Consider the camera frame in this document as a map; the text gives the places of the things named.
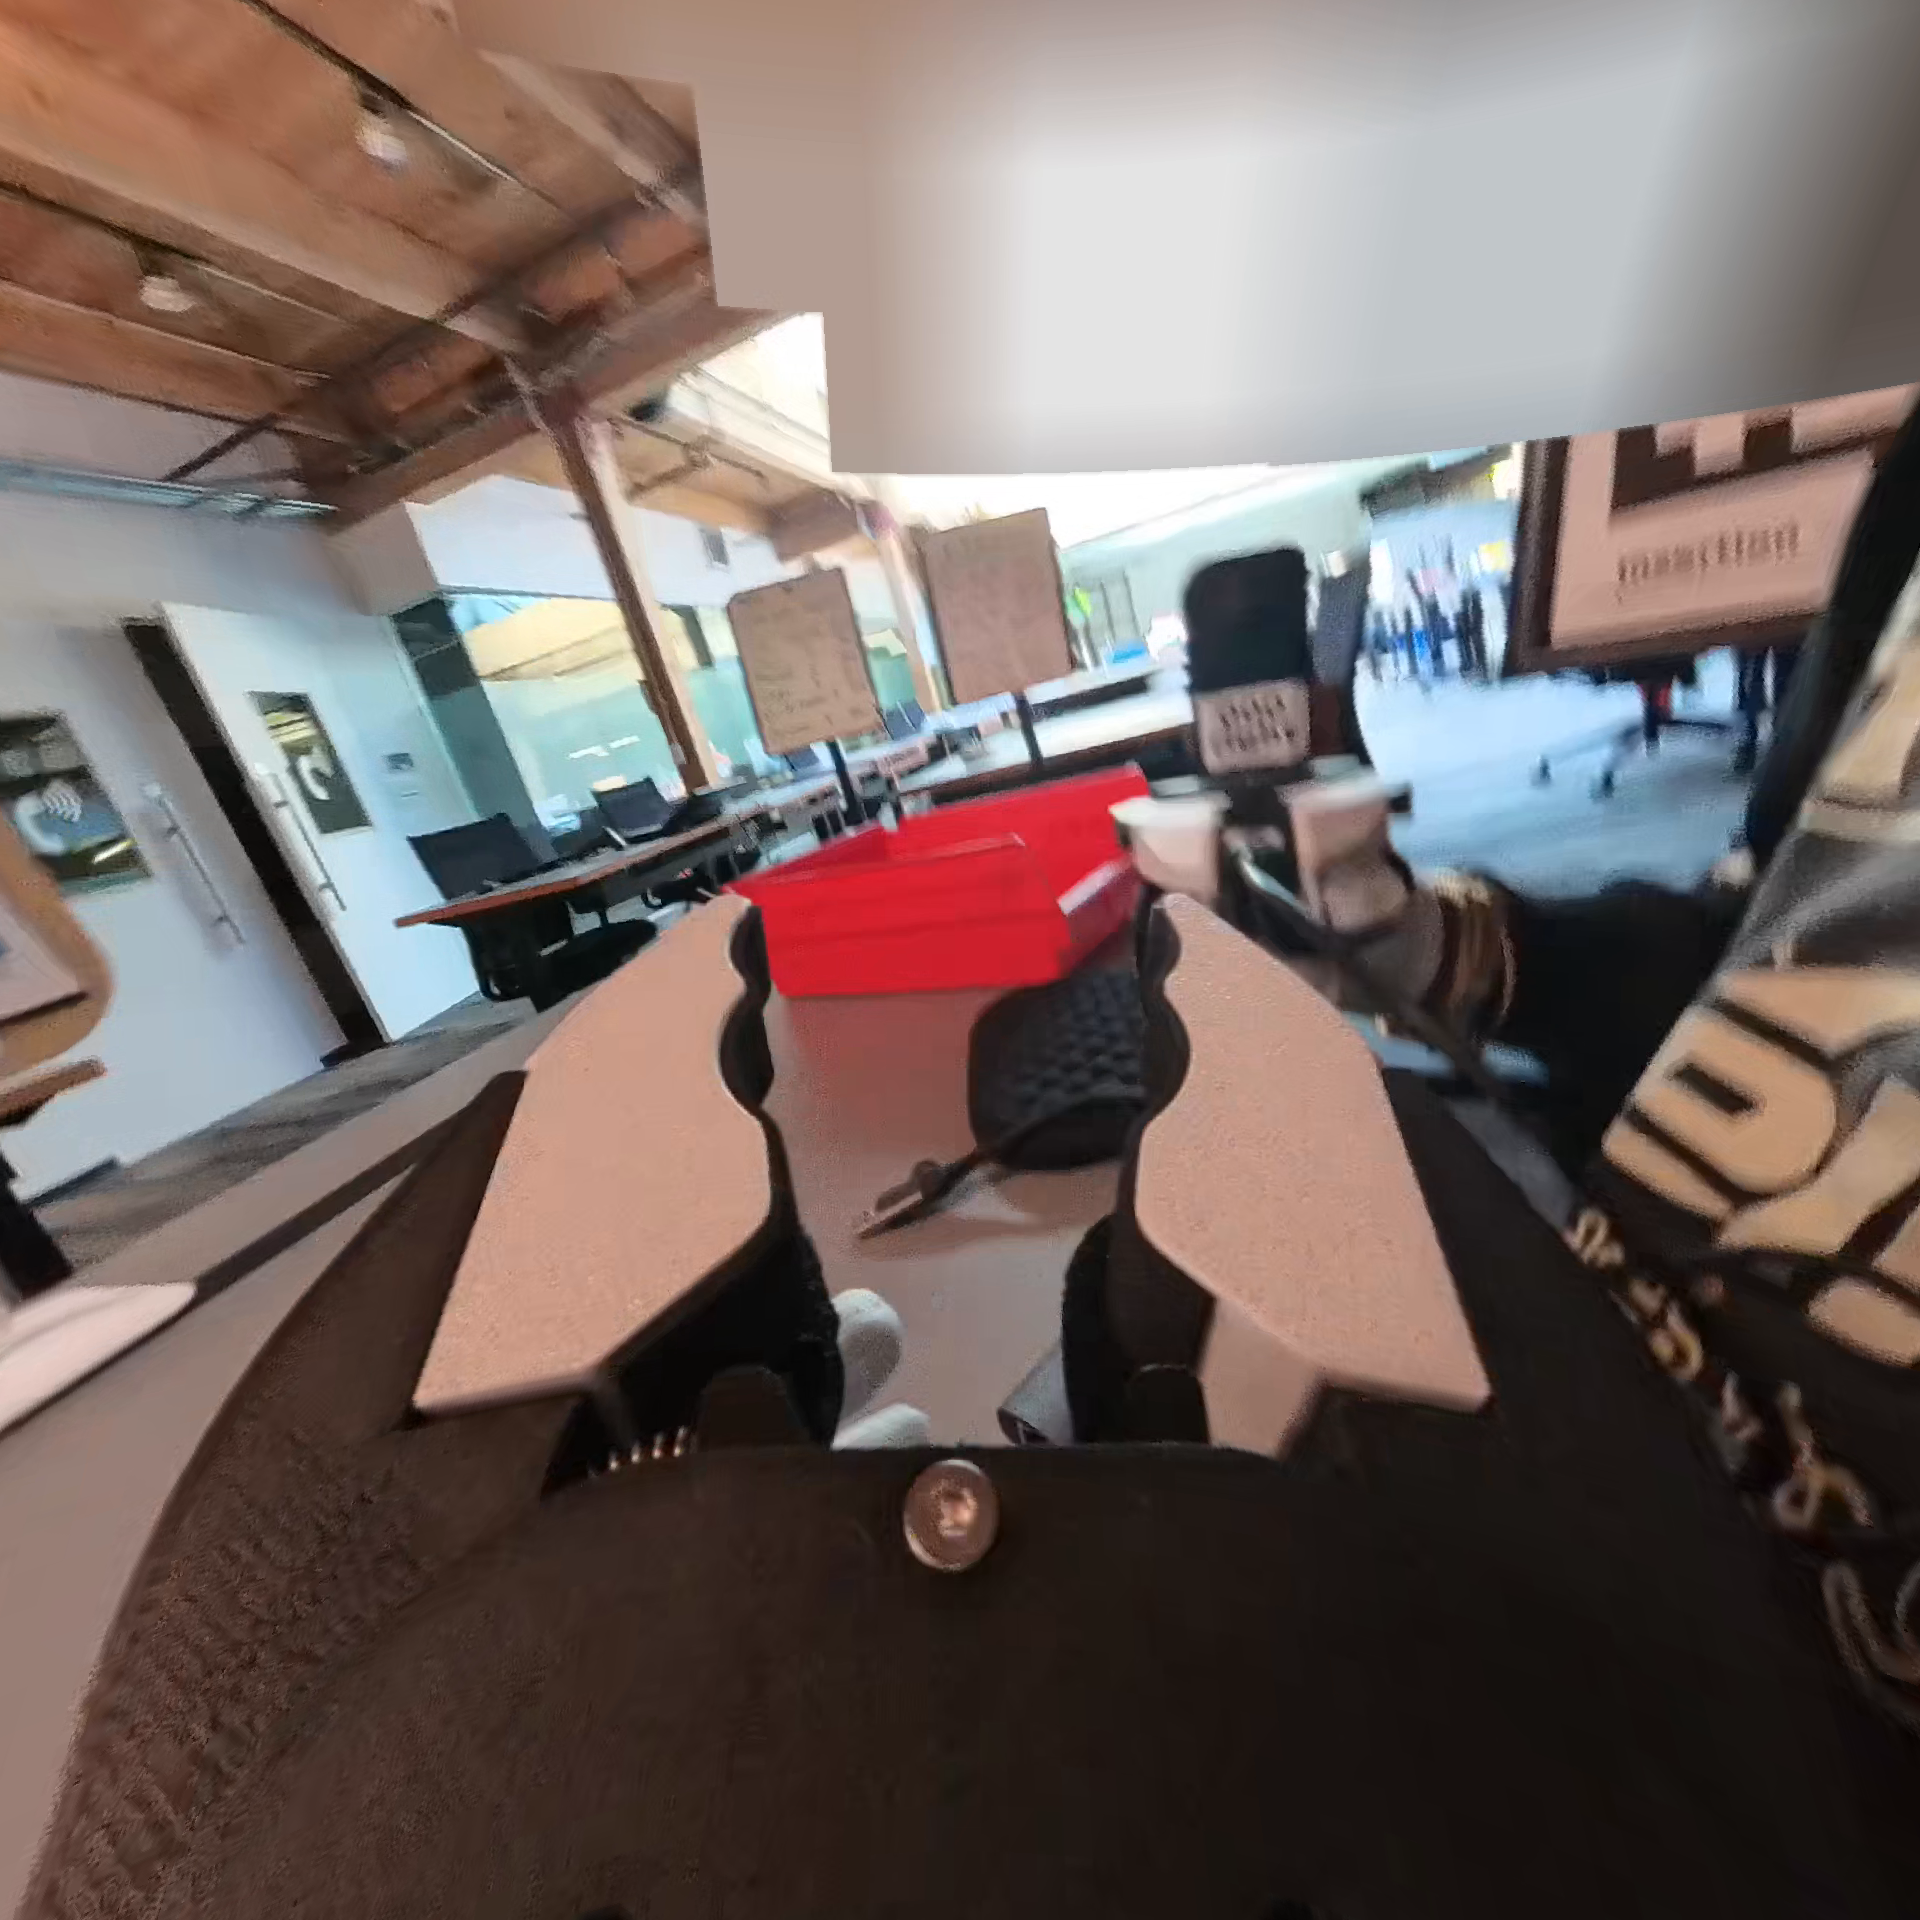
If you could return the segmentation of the person's right hand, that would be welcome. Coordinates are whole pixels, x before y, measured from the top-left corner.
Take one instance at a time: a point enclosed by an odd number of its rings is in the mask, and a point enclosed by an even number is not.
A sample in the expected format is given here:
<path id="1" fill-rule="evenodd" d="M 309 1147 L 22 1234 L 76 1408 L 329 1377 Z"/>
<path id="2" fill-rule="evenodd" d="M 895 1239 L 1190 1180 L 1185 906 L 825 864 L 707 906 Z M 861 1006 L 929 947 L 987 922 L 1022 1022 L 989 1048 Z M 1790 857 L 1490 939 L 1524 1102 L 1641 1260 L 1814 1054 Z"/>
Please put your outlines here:
<path id="1" fill-rule="evenodd" d="M 1500 1040 L 1521 983 L 1515 899 L 1471 872 L 1418 873 L 1390 857 L 1349 939 L 1394 995 L 1450 1031 Z"/>

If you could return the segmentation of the framed printed tag board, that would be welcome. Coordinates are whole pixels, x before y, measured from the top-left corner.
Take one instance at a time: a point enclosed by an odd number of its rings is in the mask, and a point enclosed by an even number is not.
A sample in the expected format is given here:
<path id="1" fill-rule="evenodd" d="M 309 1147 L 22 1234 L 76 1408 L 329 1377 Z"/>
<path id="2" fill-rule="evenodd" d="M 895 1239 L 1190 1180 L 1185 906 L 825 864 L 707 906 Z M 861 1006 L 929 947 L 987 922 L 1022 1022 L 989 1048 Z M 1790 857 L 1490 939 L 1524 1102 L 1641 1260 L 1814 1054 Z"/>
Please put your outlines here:
<path id="1" fill-rule="evenodd" d="M 1913 408 L 1909 385 L 1526 441 L 1501 673 L 1795 638 Z"/>

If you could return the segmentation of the whiteboard on stand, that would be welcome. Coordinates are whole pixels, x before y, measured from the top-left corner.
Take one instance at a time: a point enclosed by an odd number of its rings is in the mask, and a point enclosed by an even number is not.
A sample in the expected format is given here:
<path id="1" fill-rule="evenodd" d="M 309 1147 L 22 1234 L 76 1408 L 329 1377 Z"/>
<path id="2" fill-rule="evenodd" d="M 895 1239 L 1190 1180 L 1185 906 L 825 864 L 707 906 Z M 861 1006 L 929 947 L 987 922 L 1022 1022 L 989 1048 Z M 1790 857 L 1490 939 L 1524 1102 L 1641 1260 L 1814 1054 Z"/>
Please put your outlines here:
<path id="1" fill-rule="evenodd" d="M 918 528 L 911 547 L 951 704 L 1017 697 L 1075 673 L 1044 510 Z"/>
<path id="2" fill-rule="evenodd" d="M 761 748 L 789 756 L 882 731 L 868 649 L 838 567 L 735 592 L 726 625 Z"/>

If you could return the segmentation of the white door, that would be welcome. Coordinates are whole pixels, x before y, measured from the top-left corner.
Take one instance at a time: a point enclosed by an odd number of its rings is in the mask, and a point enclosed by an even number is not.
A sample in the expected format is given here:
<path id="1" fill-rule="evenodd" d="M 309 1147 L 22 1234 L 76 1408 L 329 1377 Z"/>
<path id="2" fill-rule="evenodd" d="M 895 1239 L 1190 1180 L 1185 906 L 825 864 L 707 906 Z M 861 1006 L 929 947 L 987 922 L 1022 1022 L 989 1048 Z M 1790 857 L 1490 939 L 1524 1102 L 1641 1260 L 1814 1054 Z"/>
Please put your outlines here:
<path id="1" fill-rule="evenodd" d="M 371 1051 L 467 1001 L 473 975 L 460 937 L 394 927 L 441 902 L 409 840 L 467 816 L 394 625 L 172 603 L 131 620 L 125 635 L 246 854 L 273 924 L 331 1022 L 331 1044 Z M 309 823 L 254 691 L 314 700 L 373 828 L 319 834 Z"/>

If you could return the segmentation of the person's right forearm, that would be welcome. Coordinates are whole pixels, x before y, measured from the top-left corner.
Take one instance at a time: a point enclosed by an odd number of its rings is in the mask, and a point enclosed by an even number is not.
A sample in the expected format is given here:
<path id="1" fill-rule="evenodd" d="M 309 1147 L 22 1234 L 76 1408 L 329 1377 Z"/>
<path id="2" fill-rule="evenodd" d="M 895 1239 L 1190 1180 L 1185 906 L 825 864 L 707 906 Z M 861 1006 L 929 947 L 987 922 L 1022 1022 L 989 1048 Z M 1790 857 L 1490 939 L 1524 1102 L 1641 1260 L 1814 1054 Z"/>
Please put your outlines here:
<path id="1" fill-rule="evenodd" d="M 1579 1176 L 1713 978 L 1745 916 L 1746 890 L 1617 881 L 1590 896 L 1535 899 L 1497 888 L 1494 899 L 1506 978 L 1493 1038 L 1543 1065 L 1549 1153 L 1566 1176 Z"/>

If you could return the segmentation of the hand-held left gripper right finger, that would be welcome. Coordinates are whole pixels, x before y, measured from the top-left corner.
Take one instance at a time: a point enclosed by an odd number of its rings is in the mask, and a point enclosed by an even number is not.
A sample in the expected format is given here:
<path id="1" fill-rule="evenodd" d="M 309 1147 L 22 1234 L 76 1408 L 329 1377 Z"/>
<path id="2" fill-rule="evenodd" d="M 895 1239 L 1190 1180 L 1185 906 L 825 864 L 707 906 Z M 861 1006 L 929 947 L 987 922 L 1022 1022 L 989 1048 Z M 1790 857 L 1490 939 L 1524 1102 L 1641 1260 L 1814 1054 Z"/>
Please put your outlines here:
<path id="1" fill-rule="evenodd" d="M 1143 1248 L 1205 1297 L 1190 1377 L 1218 1450 L 1283 1456 L 1327 1390 L 1490 1399 L 1422 1184 L 1361 1033 L 1187 896 L 1155 903 L 1173 1087 L 1133 1158 Z"/>

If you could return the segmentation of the wooden post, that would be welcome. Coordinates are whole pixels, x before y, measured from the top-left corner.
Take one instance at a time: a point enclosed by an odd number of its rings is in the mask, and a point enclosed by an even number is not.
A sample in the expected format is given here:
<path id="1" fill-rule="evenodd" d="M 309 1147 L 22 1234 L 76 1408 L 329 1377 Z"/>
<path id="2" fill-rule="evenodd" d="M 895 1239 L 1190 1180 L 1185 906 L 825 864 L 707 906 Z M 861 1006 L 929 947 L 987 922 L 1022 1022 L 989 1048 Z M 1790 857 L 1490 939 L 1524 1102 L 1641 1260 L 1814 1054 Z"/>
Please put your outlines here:
<path id="1" fill-rule="evenodd" d="M 595 414 L 573 387 L 539 392 L 534 416 L 585 514 L 679 780 L 689 794 L 717 786 L 717 755 L 693 707 L 686 674 L 661 634 L 662 615 L 647 572 L 637 516 L 617 466 L 612 424 Z"/>

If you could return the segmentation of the dark door poster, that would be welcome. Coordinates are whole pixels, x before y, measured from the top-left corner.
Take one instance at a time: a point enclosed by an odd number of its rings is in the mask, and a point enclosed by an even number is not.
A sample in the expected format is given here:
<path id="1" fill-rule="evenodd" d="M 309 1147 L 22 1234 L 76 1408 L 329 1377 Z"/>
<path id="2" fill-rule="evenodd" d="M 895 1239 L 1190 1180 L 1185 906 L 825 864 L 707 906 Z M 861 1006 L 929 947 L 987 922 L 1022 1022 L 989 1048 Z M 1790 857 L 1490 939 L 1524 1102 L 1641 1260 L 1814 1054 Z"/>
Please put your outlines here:
<path id="1" fill-rule="evenodd" d="M 314 700 L 299 691 L 254 691 L 250 700 L 273 736 L 309 823 L 319 834 L 373 828 Z"/>

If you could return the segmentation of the red plastic bin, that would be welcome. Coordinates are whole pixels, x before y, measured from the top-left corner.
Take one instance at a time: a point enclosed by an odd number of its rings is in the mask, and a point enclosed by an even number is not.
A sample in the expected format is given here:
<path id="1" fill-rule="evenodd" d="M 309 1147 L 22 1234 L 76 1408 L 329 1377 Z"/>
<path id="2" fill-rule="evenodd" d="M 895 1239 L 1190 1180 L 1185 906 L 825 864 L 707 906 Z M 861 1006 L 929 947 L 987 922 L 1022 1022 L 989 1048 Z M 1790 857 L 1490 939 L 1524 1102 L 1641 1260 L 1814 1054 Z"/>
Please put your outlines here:
<path id="1" fill-rule="evenodd" d="M 781 996 L 1038 988 L 1133 916 L 1140 881 L 1114 807 L 1148 798 L 1121 767 L 868 825 L 731 882 L 759 911 Z"/>

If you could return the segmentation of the wooden office desk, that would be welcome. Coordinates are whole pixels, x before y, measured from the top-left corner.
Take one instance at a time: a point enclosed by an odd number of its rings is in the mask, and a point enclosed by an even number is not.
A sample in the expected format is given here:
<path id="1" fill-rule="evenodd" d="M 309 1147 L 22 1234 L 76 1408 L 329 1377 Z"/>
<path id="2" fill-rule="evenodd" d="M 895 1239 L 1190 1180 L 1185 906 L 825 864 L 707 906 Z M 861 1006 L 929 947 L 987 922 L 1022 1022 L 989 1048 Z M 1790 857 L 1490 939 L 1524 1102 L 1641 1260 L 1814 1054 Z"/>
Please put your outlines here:
<path id="1" fill-rule="evenodd" d="M 531 878 L 492 882 L 467 896 L 419 908 L 398 916 L 394 927 L 455 930 L 489 996 L 531 996 L 537 976 L 543 976 L 561 948 L 573 942 L 577 922 L 591 922 L 589 932 L 603 930 L 612 908 L 750 846 L 761 816 L 764 807 L 739 807 L 686 832 L 578 857 Z"/>

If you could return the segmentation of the black office chair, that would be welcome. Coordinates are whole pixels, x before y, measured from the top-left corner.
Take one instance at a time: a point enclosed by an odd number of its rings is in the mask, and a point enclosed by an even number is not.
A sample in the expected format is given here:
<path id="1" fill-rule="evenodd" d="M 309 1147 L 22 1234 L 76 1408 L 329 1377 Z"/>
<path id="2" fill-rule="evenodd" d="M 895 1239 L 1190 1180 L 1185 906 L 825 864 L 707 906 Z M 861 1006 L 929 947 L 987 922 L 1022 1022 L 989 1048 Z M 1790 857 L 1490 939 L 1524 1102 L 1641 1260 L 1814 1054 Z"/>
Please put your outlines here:
<path id="1" fill-rule="evenodd" d="M 414 834 L 409 849 L 439 890 L 441 902 L 467 896 L 492 882 L 531 878 L 562 864 L 550 856 L 541 856 L 503 812 L 478 823 Z M 653 947 L 661 935 L 658 924 L 649 916 L 615 920 L 607 915 L 603 930 L 589 932 L 589 927 L 589 920 L 573 924 L 573 942 L 564 944 L 549 962 L 549 971 L 534 978 L 531 996 L 489 996 L 473 976 L 479 995 L 497 1004 L 527 1001 L 533 1011 L 541 1014 L 607 978 L 637 953 Z"/>

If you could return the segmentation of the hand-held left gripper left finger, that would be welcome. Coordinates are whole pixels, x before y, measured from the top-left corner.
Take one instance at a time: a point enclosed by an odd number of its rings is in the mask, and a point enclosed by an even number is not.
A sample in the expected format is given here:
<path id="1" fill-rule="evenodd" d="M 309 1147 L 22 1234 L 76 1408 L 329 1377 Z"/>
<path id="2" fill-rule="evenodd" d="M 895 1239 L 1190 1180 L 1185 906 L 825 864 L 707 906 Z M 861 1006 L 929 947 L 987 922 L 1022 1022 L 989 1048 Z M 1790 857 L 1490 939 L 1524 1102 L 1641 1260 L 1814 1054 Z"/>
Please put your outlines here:
<path id="1" fill-rule="evenodd" d="M 690 911 L 534 1044 L 427 1342 L 414 1407 L 607 1385 L 777 1212 L 757 1071 L 767 991 L 743 896 Z"/>

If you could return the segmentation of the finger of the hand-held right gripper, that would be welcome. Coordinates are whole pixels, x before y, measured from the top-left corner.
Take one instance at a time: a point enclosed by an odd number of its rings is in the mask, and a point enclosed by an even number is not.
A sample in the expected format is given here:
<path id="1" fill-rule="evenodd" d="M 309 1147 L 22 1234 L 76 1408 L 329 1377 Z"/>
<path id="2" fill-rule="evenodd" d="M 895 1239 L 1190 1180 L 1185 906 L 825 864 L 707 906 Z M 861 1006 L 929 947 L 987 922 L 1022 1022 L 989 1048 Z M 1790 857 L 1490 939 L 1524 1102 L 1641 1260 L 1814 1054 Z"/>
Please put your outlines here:
<path id="1" fill-rule="evenodd" d="M 1110 806 L 1121 851 L 1155 894 L 1218 894 L 1227 798 L 1143 794 Z"/>
<path id="2" fill-rule="evenodd" d="M 1413 896 L 1390 844 L 1391 791 L 1372 774 L 1316 777 L 1286 788 L 1286 840 L 1298 894 L 1333 932 L 1388 932 Z"/>

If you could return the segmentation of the instruction sheet on stand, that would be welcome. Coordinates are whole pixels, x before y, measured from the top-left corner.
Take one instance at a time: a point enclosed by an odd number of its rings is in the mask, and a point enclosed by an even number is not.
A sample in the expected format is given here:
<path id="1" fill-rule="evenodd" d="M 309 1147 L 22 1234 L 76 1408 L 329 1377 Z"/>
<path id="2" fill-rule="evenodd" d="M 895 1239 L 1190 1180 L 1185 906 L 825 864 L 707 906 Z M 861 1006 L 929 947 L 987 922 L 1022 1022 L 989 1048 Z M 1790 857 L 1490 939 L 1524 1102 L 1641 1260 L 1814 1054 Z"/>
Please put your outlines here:
<path id="1" fill-rule="evenodd" d="M 105 1019 L 113 975 L 58 881 L 2 828 L 2 1129 L 11 1134 L 105 1065 L 83 1044 Z M 2 1162 L 2 1431 L 11 1434 L 180 1319 L 190 1282 L 99 1284 L 74 1267 Z"/>

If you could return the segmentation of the black hex-patterned pouch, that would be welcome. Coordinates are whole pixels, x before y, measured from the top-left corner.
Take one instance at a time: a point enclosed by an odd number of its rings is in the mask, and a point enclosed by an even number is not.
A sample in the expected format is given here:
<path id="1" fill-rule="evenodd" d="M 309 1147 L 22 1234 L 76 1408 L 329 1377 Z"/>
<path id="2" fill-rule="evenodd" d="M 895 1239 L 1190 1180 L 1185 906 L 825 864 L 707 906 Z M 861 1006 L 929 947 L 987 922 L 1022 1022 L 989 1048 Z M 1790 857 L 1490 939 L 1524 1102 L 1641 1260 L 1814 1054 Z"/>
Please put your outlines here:
<path id="1" fill-rule="evenodd" d="M 1007 993 L 967 1038 L 967 1122 L 1012 1172 L 1115 1164 L 1143 1111 L 1145 1008 L 1122 970 Z"/>

